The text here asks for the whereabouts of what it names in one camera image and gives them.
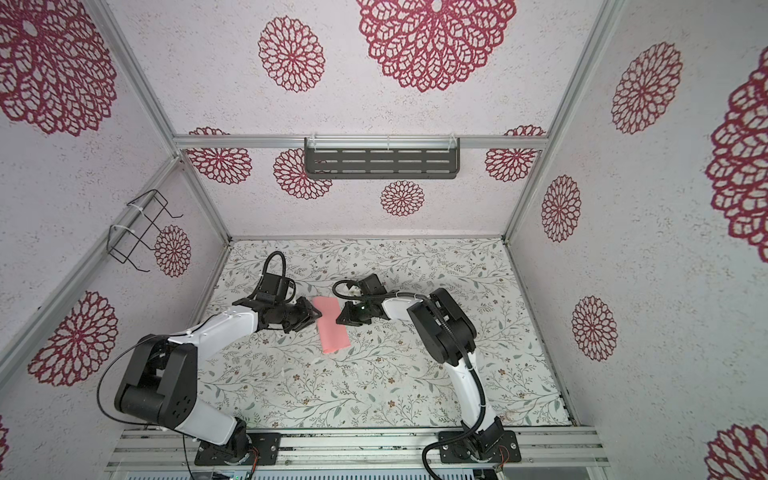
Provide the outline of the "pink square paper sheet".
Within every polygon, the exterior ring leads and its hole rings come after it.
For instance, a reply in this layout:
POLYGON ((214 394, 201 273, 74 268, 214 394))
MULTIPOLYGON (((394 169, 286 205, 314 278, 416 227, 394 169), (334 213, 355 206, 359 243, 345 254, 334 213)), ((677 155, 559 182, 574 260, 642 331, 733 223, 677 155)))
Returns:
POLYGON ((348 348, 351 342, 346 327, 337 323, 342 311, 339 300, 336 297, 314 297, 312 304, 321 313, 316 326, 323 353, 332 354, 348 348))

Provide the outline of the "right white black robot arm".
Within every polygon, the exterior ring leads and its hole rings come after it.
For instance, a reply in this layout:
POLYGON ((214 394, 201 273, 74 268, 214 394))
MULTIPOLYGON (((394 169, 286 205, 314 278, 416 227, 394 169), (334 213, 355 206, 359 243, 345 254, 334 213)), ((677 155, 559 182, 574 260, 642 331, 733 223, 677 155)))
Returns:
POLYGON ((345 301, 337 322, 359 326, 375 317, 409 320, 429 355, 451 379, 461 410, 464 432, 452 440, 486 451, 496 446, 504 426, 488 403, 476 354, 477 331, 458 303, 443 288, 430 295, 392 291, 334 295, 345 301))

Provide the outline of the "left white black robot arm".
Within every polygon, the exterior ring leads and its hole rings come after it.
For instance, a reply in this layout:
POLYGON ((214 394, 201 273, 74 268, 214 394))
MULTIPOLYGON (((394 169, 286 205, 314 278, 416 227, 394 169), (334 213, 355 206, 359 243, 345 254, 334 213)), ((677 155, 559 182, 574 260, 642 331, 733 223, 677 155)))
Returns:
POLYGON ((241 299, 181 333, 149 335, 132 351, 114 398, 120 413, 215 446, 236 438, 238 419, 198 398, 199 364, 271 327, 299 332, 322 316, 310 300, 270 304, 241 299))

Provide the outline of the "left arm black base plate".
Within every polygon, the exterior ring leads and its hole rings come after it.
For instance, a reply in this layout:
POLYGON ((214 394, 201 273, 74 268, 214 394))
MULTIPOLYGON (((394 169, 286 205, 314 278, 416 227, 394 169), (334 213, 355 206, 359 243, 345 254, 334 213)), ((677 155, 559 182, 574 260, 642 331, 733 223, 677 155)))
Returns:
POLYGON ((277 462, 282 435, 280 433, 238 430, 224 445, 201 441, 195 466, 272 466, 277 462))

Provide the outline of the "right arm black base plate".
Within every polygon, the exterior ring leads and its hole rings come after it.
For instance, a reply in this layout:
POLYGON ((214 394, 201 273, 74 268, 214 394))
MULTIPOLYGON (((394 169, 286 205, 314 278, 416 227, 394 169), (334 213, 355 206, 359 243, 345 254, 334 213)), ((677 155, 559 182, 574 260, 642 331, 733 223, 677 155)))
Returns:
POLYGON ((439 451, 444 464, 519 463, 522 461, 517 437, 511 430, 480 434, 443 446, 439 451))

